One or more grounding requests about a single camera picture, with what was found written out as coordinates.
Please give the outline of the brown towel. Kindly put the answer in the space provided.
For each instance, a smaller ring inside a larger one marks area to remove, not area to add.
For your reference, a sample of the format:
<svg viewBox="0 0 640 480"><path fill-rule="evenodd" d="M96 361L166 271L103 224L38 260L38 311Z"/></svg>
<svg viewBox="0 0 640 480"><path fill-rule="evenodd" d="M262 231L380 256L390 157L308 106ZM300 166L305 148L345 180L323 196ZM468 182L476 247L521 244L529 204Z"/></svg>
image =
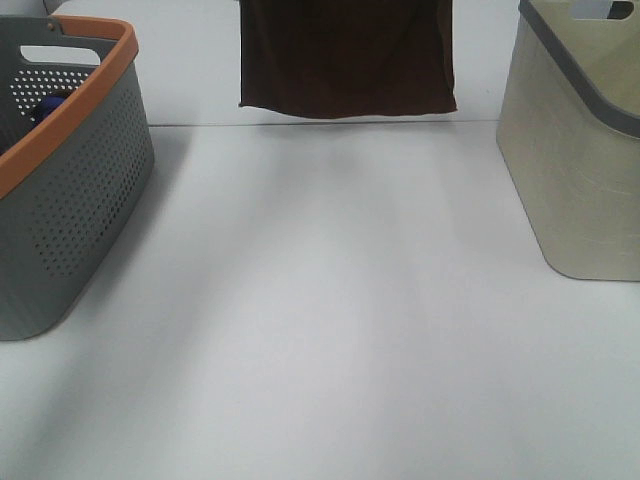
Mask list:
<svg viewBox="0 0 640 480"><path fill-rule="evenodd" d="M242 1L241 99L309 119L456 111L450 1Z"/></svg>

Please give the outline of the beige grey-rimmed basket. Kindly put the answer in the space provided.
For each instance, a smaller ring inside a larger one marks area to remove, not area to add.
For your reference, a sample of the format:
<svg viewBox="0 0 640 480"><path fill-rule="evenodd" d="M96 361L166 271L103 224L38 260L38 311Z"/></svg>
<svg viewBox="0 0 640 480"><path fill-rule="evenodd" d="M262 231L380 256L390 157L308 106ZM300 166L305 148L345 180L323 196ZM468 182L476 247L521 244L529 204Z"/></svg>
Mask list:
<svg viewBox="0 0 640 480"><path fill-rule="evenodd" d="M639 5L523 1L497 127L542 255L639 278Z"/></svg>

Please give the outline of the grey orange-rimmed laundry basket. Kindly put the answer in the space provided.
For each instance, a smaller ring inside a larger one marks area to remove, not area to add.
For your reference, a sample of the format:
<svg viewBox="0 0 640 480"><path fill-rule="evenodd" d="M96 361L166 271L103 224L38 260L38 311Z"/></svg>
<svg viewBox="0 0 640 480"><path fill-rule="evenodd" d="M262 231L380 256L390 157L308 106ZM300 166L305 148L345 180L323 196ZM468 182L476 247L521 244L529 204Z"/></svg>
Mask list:
<svg viewBox="0 0 640 480"><path fill-rule="evenodd" d="M67 314L145 188L154 149L125 21L1 19L1 337ZM46 96L65 102L40 124Z"/></svg>

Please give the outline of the blue towel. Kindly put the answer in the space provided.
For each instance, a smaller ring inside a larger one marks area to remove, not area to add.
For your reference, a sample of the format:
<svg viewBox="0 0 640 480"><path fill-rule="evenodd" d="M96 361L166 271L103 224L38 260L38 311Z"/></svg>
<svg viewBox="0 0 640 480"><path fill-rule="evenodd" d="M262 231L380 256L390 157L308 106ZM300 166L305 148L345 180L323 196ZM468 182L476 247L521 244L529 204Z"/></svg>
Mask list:
<svg viewBox="0 0 640 480"><path fill-rule="evenodd" d="M66 98L60 96L46 96L31 111L31 118L35 125L40 124L49 115L51 115L58 107L60 107Z"/></svg>

